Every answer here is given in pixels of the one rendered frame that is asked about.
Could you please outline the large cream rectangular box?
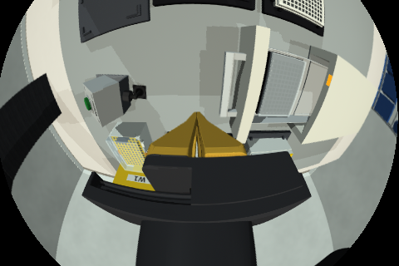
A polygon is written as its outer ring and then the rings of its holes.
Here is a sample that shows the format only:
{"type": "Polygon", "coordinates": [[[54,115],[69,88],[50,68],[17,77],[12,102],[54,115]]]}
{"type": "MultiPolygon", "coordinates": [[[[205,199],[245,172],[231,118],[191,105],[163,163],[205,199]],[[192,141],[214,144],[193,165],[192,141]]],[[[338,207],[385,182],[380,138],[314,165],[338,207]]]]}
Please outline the large cream rectangular box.
{"type": "Polygon", "coordinates": [[[358,133],[377,88],[337,54],[310,46],[308,59],[302,58],[268,47],[269,37],[270,28],[241,27],[239,52],[224,52],[219,116],[230,116],[233,138],[245,144],[253,123],[287,123],[301,144],[358,133]],[[258,116],[255,112],[268,51],[307,63],[290,116],[258,116]],[[238,68],[232,109],[228,109],[234,60],[238,60],[238,68]]]}

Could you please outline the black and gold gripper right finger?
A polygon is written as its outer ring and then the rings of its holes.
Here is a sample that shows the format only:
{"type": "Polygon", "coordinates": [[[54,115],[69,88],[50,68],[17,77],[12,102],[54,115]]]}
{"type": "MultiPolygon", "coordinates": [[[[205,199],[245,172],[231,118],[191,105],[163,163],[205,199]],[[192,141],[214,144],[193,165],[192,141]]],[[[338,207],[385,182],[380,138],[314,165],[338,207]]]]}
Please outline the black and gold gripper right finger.
{"type": "Polygon", "coordinates": [[[247,155],[244,144],[207,121],[199,111],[197,111],[197,147],[198,157],[247,155]]]}

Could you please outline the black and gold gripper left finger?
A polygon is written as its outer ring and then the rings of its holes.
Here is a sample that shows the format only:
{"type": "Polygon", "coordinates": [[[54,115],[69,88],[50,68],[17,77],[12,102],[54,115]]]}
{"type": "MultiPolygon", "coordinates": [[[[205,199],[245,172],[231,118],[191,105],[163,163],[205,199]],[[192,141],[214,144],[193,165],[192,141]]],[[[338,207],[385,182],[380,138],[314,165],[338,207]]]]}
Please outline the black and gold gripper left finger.
{"type": "Polygon", "coordinates": [[[187,121],[152,142],[146,155],[187,155],[196,156],[197,112],[187,121]]]}

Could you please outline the yellow bin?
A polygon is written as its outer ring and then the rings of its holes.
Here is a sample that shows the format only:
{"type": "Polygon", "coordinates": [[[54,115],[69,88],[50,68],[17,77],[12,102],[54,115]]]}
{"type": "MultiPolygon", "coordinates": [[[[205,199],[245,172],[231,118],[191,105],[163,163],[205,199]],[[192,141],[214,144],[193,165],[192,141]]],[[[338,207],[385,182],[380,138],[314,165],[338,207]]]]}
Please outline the yellow bin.
{"type": "Polygon", "coordinates": [[[148,179],[145,177],[145,174],[126,171],[122,168],[121,164],[119,165],[112,183],[143,190],[154,190],[148,179]]]}

